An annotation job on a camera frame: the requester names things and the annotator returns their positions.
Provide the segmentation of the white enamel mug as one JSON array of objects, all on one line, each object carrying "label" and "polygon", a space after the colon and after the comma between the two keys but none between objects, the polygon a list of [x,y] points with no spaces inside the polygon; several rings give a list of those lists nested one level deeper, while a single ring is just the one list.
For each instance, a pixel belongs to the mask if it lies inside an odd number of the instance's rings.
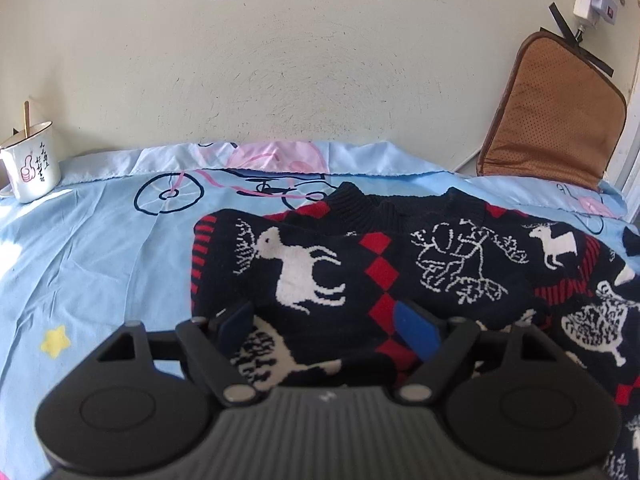
[{"label": "white enamel mug", "polygon": [[51,192],[61,180],[52,122],[40,122],[1,144],[1,160],[14,197],[23,204]]}]

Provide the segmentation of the wooden spoon in mug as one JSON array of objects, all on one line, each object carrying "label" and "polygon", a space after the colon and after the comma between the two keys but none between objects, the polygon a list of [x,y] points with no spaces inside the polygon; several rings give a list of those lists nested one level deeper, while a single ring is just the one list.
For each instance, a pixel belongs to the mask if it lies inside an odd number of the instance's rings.
[{"label": "wooden spoon in mug", "polygon": [[29,138],[29,131],[30,131],[30,106],[29,106],[29,100],[25,100],[23,103],[23,131],[24,131],[24,138],[28,139]]}]

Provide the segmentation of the navy reindeer knit sweater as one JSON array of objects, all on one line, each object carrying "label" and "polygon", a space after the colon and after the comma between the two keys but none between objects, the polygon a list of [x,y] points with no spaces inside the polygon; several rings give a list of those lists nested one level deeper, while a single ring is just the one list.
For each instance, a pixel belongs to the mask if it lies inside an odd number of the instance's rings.
[{"label": "navy reindeer knit sweater", "polygon": [[198,220],[191,298],[203,318],[252,305],[231,361],[260,391],[400,385],[423,361],[423,344],[395,325],[401,301],[484,330],[535,325],[620,406],[604,468],[638,477],[639,274],[570,224],[455,188],[386,197],[345,182],[280,214],[221,209]]}]

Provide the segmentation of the light blue cartoon bedsheet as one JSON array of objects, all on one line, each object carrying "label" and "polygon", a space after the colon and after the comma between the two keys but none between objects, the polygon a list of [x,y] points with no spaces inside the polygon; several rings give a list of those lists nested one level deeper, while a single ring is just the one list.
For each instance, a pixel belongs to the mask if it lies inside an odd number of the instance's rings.
[{"label": "light blue cartoon bedsheet", "polygon": [[1,474],[51,468],[36,435],[41,401],[107,338],[103,363],[127,364],[128,323],[173,330],[191,316],[194,226],[221,209],[269,216],[308,206],[349,182],[375,196],[439,196],[563,222],[612,248],[639,274],[639,233],[606,184],[595,190],[517,177],[461,177],[389,143],[270,148],[215,143],[66,160],[61,182],[22,205],[1,202]]}]

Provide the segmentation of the brown perforated seat cushion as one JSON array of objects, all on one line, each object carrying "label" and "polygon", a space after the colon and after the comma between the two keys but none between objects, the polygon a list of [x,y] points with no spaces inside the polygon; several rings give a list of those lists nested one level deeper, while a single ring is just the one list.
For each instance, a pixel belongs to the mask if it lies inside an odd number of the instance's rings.
[{"label": "brown perforated seat cushion", "polygon": [[518,49],[476,171],[595,190],[626,118],[607,76],[559,36],[535,32]]}]

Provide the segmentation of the black tape strips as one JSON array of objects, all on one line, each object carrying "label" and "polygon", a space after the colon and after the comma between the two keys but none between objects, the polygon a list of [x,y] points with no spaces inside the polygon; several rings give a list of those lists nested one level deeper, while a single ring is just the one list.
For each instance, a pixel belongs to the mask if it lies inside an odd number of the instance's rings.
[{"label": "black tape strips", "polygon": [[583,58],[589,65],[600,70],[600,72],[608,76],[608,78],[612,78],[614,76],[614,68],[582,46],[585,27],[579,25],[576,30],[571,29],[555,2],[549,4],[549,12],[559,32],[556,34],[544,27],[541,27],[539,31],[542,34],[550,36],[552,39],[559,40],[561,44],[564,44],[565,47],[568,47],[575,54]]}]

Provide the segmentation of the white power adapter plug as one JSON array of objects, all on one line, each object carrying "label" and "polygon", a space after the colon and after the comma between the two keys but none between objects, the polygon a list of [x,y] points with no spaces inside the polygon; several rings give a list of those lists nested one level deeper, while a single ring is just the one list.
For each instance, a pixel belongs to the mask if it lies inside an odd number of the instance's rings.
[{"label": "white power adapter plug", "polygon": [[574,17],[584,26],[594,27],[598,21],[614,25],[617,18],[617,4],[614,0],[575,0]]}]

